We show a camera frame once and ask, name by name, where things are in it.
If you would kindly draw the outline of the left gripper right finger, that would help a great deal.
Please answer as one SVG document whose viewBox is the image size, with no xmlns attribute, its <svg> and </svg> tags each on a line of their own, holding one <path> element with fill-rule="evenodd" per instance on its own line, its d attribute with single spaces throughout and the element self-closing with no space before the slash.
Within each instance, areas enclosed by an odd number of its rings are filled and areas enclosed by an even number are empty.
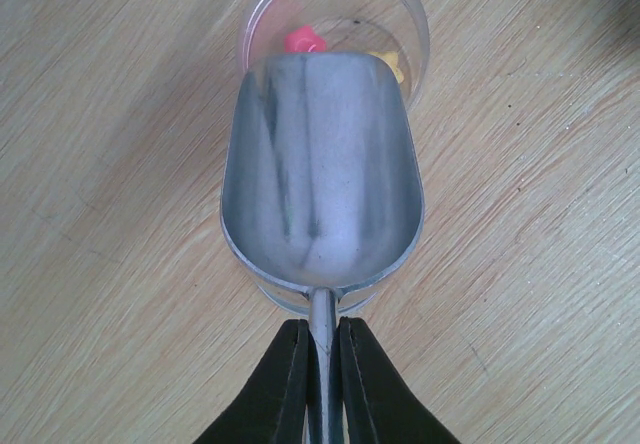
<svg viewBox="0 0 640 444">
<path fill-rule="evenodd" d="M 338 326 L 342 394 L 352 443 L 457 443 L 411 392 L 367 323 Z"/>
</svg>

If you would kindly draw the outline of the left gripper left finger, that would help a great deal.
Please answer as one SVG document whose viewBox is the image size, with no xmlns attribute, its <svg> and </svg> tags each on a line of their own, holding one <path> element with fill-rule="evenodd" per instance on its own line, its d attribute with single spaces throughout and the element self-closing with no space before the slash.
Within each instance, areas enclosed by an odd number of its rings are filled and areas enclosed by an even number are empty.
<svg viewBox="0 0 640 444">
<path fill-rule="evenodd" d="M 196 441 L 302 442 L 310 340 L 307 321 L 285 321 L 239 394 Z"/>
</svg>

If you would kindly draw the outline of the metal scoop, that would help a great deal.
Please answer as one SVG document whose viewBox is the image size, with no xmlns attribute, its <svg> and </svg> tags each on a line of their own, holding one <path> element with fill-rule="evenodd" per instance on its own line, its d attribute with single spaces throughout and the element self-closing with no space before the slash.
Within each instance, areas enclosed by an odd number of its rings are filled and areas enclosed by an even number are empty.
<svg viewBox="0 0 640 444">
<path fill-rule="evenodd" d="M 402 92 L 362 52 L 275 54 L 249 67 L 221 191 L 225 238 L 313 338 L 312 443 L 343 439 L 336 327 L 415 248 L 425 201 Z"/>
</svg>

